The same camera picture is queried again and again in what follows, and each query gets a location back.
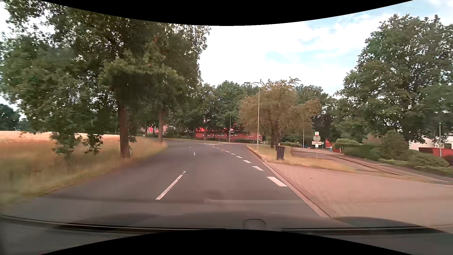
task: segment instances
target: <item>curb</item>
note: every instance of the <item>curb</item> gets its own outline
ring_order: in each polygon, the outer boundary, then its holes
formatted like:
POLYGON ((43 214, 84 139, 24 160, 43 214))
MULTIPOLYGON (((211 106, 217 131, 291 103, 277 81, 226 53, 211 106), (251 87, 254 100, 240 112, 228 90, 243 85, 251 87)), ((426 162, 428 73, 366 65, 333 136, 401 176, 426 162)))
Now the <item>curb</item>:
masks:
POLYGON ((258 153, 247 147, 249 151, 251 151, 253 154, 255 154, 258 158, 260 158, 263 162, 263 164, 268 167, 271 171, 274 173, 277 173, 280 175, 282 179, 287 181, 289 184, 291 184, 296 190, 298 190, 303 196, 305 196, 308 200, 310 200, 315 206, 317 206, 321 211, 323 211, 327 216, 329 217, 338 217, 339 215, 327 205, 323 204, 318 198, 314 197, 312 194, 310 194, 307 190, 305 190, 303 187, 301 187, 299 184, 291 180, 290 178, 286 177, 280 170, 275 169, 271 167, 270 165, 267 164, 267 160, 265 160, 263 157, 261 157, 258 153))

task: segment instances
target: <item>tree trunk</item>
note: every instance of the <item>tree trunk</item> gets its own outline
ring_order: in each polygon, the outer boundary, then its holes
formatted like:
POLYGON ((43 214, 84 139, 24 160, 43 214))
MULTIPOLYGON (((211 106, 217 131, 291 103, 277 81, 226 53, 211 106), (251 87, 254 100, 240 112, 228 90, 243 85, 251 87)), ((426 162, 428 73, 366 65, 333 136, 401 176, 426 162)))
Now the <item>tree trunk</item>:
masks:
POLYGON ((272 134, 270 136, 270 147, 273 148, 275 146, 275 135, 272 134))
POLYGON ((121 158, 130 157, 129 129, 127 125, 127 112, 123 104, 118 102, 118 120, 120 123, 120 154, 121 158))
POLYGON ((160 108, 159 109, 159 137, 158 141, 159 143, 163 142, 163 135, 164 135, 164 109, 160 108))

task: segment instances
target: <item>white cloud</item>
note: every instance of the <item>white cloud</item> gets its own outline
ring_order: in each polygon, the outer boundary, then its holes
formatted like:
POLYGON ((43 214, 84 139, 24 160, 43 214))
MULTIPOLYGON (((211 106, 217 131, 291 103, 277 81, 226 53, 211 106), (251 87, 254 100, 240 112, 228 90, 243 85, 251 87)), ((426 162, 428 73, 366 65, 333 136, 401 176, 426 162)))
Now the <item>white cloud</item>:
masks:
POLYGON ((351 50, 352 54, 358 55, 365 46, 365 39, 377 30, 379 21, 389 17, 389 14, 374 18, 362 15, 357 19, 359 22, 333 23, 330 27, 316 29, 310 28, 306 22, 216 26, 208 36, 208 48, 201 55, 202 78, 205 82, 217 85, 224 80, 242 83, 259 79, 287 79, 291 76, 301 79, 304 84, 322 86, 333 93, 341 87, 346 72, 353 66, 330 64, 329 58, 337 58, 339 54, 351 50), (333 50, 334 53, 320 54, 324 62, 315 59, 300 61, 296 56, 296 53, 314 50, 333 50), (266 61, 267 52, 278 52, 289 63, 266 61))

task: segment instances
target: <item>road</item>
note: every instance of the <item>road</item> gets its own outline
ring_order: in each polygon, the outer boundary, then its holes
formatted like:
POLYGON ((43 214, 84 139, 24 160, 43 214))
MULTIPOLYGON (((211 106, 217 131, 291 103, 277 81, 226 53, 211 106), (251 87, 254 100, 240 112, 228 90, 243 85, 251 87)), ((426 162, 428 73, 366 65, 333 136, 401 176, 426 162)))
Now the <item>road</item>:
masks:
POLYGON ((57 222, 139 226, 143 219, 208 211, 319 215, 246 145, 168 141, 163 153, 4 211, 57 222))

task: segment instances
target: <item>sky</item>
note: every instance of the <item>sky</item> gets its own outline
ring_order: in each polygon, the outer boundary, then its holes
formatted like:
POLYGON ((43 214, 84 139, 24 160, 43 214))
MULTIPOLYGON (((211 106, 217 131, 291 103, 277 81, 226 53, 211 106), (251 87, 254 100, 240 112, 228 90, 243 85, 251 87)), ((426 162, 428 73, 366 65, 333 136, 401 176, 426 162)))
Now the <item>sky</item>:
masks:
MULTIPOLYGON (((212 26, 199 61, 203 82, 218 85, 298 78, 333 94, 370 33, 393 14, 453 23, 453 0, 413 0, 374 10, 294 23, 255 26, 212 26)), ((0 3, 0 32, 8 31, 9 14, 0 3)), ((0 98, 0 103, 8 104, 0 98)))

